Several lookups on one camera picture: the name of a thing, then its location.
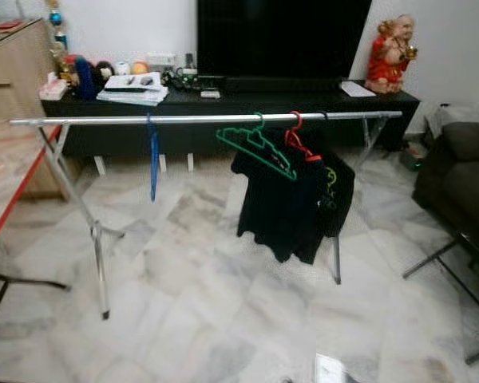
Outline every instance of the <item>power socket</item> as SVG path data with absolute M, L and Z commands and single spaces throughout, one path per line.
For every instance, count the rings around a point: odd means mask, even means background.
M 145 56 L 149 68 L 163 70 L 167 67 L 176 66 L 176 55 L 174 53 L 147 53 Z

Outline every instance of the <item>green hanger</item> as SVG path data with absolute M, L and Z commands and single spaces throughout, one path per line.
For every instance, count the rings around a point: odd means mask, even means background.
M 266 138 L 264 138 L 262 134 L 262 130 L 264 128 L 264 118 L 261 113 L 255 113 L 257 116 L 261 118 L 261 125 L 256 126 L 254 129 L 245 129 L 245 128 L 225 128 L 225 129 L 220 129 L 216 131 L 216 138 L 219 139 L 220 141 L 223 141 L 234 148 L 245 152 L 249 154 L 250 156 L 256 158 L 263 164 L 269 166 L 273 170 L 276 170 L 283 176 L 286 176 L 289 180 L 291 181 L 296 181 L 296 171 L 293 169 L 291 170 L 291 163 L 289 160 L 285 157 L 284 154 L 282 154 L 280 151 L 278 151 L 275 146 Z M 264 159 L 263 157 L 257 155 L 254 152 L 251 152 L 250 150 L 244 148 L 240 144 L 237 144 L 235 141 L 231 140 L 231 136 L 238 136 L 246 134 L 247 135 L 247 142 L 253 145 L 255 148 L 258 148 L 259 150 L 263 150 L 265 148 L 269 148 L 272 153 L 276 156 L 276 158 L 279 159 L 281 165 L 277 166 L 273 164 L 272 162 Z

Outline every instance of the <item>deity figurine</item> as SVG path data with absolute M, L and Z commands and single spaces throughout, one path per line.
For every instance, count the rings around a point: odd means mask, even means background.
M 414 20 L 403 14 L 378 26 L 367 70 L 366 88 L 376 93 L 396 93 L 402 89 L 402 76 L 410 61 L 417 58 L 417 48 L 410 45 Z

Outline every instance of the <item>black tv cabinet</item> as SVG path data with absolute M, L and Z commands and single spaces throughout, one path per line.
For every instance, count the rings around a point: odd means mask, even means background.
M 398 150 L 419 100 L 400 92 L 376 97 L 353 98 L 342 90 L 333 93 L 223 93 L 219 100 L 200 98 L 198 93 L 171 89 L 157 107 L 119 104 L 108 101 L 82 101 L 66 95 L 60 101 L 43 101 L 48 117 L 74 116 L 140 116 L 152 115 L 218 115 L 288 113 L 362 112 L 399 110 L 401 118 L 389 120 L 378 139 L 388 150 Z M 215 138 L 215 131 L 224 124 L 165 125 L 159 127 L 160 153 L 213 153 L 227 150 Z M 304 128 L 323 130 L 323 139 L 330 146 L 362 146 L 360 120 L 309 121 Z M 73 126 L 64 147 L 67 156 L 136 156 L 148 155 L 147 129 L 135 125 Z

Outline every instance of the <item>black shirt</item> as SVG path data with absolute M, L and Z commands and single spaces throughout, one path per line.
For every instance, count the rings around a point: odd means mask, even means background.
M 335 154 L 316 143 L 313 150 L 323 160 L 306 162 L 301 151 L 284 144 L 283 134 L 281 129 L 263 130 L 263 135 L 289 159 L 298 175 L 296 181 L 244 152 L 238 152 L 232 163 L 234 173 L 249 179 L 238 236 L 251 231 L 255 241 L 269 246 L 280 262 L 294 253 L 312 264 L 323 236 L 338 235 L 344 224 L 353 195 L 354 173 Z M 264 158 L 271 157 L 269 151 L 260 151 L 248 143 L 243 146 Z

